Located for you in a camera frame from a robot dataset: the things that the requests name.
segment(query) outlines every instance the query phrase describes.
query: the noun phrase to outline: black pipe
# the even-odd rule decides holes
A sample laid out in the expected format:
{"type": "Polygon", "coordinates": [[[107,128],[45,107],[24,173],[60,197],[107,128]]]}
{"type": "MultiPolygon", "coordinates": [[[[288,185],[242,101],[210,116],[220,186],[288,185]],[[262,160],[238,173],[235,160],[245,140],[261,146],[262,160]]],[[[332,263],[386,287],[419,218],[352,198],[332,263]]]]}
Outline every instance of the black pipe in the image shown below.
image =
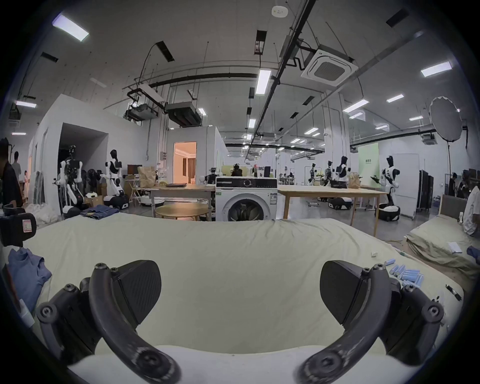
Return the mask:
{"type": "Polygon", "coordinates": [[[300,36],[301,30],[305,26],[305,23],[307,22],[308,16],[310,15],[310,12],[312,11],[312,8],[315,5],[316,1],[317,0],[307,0],[307,2],[305,3],[305,5],[303,7],[303,12],[302,12],[302,15],[301,15],[296,27],[295,27],[295,32],[293,33],[293,36],[292,36],[292,38],[291,38],[291,40],[288,44],[287,50],[285,51],[285,54],[282,57],[280,67],[279,67],[278,72],[276,74],[276,80],[274,80],[272,86],[270,87],[270,92],[268,94],[267,100],[265,101],[264,109],[262,110],[262,114],[260,115],[260,118],[258,120],[257,127],[255,128],[255,132],[253,133],[252,141],[255,140],[255,135],[257,134],[258,129],[259,129],[260,125],[262,124],[262,121],[265,117],[265,113],[267,112],[268,105],[270,104],[270,101],[272,100],[273,94],[275,92],[275,88],[278,84],[280,84],[280,77],[282,77],[282,73],[287,66],[288,60],[290,60],[290,56],[293,52],[293,49],[297,45],[297,40],[300,36]]]}

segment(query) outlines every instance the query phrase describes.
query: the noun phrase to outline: paper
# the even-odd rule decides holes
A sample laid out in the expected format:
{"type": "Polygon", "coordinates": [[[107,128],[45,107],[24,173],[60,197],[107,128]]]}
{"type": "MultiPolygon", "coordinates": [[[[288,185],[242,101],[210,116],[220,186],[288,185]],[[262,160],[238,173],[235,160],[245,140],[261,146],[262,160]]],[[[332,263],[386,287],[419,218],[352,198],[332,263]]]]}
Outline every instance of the paper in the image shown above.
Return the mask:
{"type": "Polygon", "coordinates": [[[457,243],[451,242],[451,243],[448,243],[448,246],[452,250],[452,253],[462,253],[462,250],[460,249],[457,243]]]}

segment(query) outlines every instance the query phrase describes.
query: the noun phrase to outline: doorway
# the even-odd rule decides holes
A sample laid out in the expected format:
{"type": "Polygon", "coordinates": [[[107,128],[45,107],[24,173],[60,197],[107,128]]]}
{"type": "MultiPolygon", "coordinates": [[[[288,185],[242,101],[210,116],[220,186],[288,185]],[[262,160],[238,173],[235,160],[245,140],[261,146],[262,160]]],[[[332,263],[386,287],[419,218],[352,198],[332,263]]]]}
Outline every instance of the doorway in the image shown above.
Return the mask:
{"type": "Polygon", "coordinates": [[[197,142],[173,145],[173,182],[195,184],[197,142]]]}

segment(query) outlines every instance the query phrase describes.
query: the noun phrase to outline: air conditioner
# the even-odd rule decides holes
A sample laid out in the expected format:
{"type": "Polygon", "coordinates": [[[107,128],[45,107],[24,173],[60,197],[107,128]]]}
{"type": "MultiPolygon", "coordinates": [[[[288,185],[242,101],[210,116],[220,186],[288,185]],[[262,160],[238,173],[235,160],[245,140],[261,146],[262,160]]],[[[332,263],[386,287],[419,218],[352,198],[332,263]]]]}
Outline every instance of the air conditioner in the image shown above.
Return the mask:
{"type": "Polygon", "coordinates": [[[425,145],[437,144],[437,139],[435,139],[435,135],[433,133],[424,133],[421,135],[421,141],[425,145]]]}
{"type": "Polygon", "coordinates": [[[329,47],[320,45],[305,60],[305,70],[301,76],[331,86],[337,86],[347,79],[358,67],[353,59],[329,47]]]}

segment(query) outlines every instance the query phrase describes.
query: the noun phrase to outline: wrinkled sheet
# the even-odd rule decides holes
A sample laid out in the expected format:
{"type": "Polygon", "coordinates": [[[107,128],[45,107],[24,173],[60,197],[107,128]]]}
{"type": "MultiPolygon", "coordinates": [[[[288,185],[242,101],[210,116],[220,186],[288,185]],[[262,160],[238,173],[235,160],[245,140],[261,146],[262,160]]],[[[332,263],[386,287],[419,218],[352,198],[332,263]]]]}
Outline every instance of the wrinkled sheet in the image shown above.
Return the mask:
{"type": "MultiPolygon", "coordinates": [[[[225,223],[124,213],[98,221],[77,216],[39,230],[25,247],[43,256],[53,273],[39,303],[67,283],[78,286],[96,263],[114,267],[154,260],[162,292],[137,328],[152,345],[223,353],[329,345],[343,327],[320,297],[320,272],[327,260],[371,267],[395,258],[397,264],[420,269],[422,290],[430,298],[443,292],[451,324],[463,303],[445,289],[449,284],[463,295],[445,275],[333,219],[225,223]],[[378,256],[372,258],[372,252],[378,256]]],[[[445,335],[441,327],[437,343],[445,335]]],[[[379,340],[371,352],[384,353],[379,340]]],[[[96,353],[111,352],[101,341],[96,353]]]]}
{"type": "Polygon", "coordinates": [[[434,264],[453,268],[458,275],[455,280],[465,290],[473,287],[473,283],[480,273],[480,265],[476,264],[475,259],[467,254],[467,248],[473,245],[480,249],[478,234],[469,236],[456,219],[438,215],[413,229],[406,238],[414,255],[434,264]],[[449,242],[456,242],[462,253],[452,254],[449,242]]]}

